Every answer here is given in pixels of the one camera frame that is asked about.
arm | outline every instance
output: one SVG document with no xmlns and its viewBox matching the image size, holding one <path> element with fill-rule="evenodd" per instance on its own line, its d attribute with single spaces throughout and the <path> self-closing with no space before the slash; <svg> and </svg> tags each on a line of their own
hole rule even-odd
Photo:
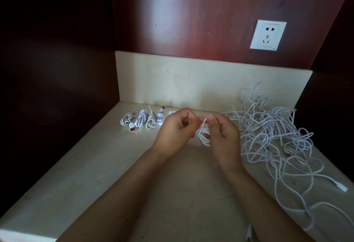
<svg viewBox="0 0 354 242">
<path fill-rule="evenodd" d="M 182 109 L 166 118 L 153 146 L 57 240 L 125 241 L 161 166 L 194 136 L 204 118 Z"/>
<path fill-rule="evenodd" d="M 207 121 L 213 154 L 239 196 L 259 240 L 313 241 L 245 170 L 237 126 L 221 114 L 208 115 Z"/>
</svg>

right hand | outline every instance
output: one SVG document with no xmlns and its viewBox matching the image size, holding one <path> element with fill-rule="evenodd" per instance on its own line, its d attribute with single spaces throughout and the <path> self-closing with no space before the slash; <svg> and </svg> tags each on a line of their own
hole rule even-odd
<svg viewBox="0 0 354 242">
<path fill-rule="evenodd" d="M 238 127 L 222 114 L 210 114 L 206 118 L 210 129 L 210 147 L 223 172 L 244 171 Z"/>
</svg>

wooden wall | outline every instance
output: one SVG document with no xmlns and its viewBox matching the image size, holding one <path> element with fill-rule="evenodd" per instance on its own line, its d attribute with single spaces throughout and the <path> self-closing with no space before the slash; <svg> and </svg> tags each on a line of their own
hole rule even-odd
<svg viewBox="0 0 354 242">
<path fill-rule="evenodd" d="M 1 0 L 0 216 L 118 101 L 112 0 Z"/>
<path fill-rule="evenodd" d="M 118 50 L 309 69 L 344 0 L 113 0 Z M 286 21 L 250 50 L 257 19 Z"/>
<path fill-rule="evenodd" d="M 296 104 L 295 125 L 314 132 L 315 146 L 354 181 L 354 0 L 345 0 Z"/>
</svg>

hand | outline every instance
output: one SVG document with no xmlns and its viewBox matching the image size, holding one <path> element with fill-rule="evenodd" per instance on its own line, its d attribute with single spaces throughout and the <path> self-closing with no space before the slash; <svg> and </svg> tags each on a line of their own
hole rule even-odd
<svg viewBox="0 0 354 242">
<path fill-rule="evenodd" d="M 210 129 L 210 147 L 223 172 L 227 175 L 243 171 L 237 126 L 222 114 L 210 114 L 206 119 Z"/>
<path fill-rule="evenodd" d="M 162 124 L 151 150 L 171 157 L 181 150 L 194 137 L 194 133 L 203 122 L 203 116 L 196 116 L 188 108 L 181 109 L 166 117 Z"/>
</svg>

fingernail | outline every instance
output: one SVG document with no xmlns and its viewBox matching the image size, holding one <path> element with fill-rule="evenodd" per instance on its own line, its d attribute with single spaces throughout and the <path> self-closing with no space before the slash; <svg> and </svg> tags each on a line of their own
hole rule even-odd
<svg viewBox="0 0 354 242">
<path fill-rule="evenodd" d="M 206 116 L 206 119 L 208 120 L 208 122 L 213 121 L 215 119 L 215 116 L 213 114 L 209 114 Z"/>
</svg>

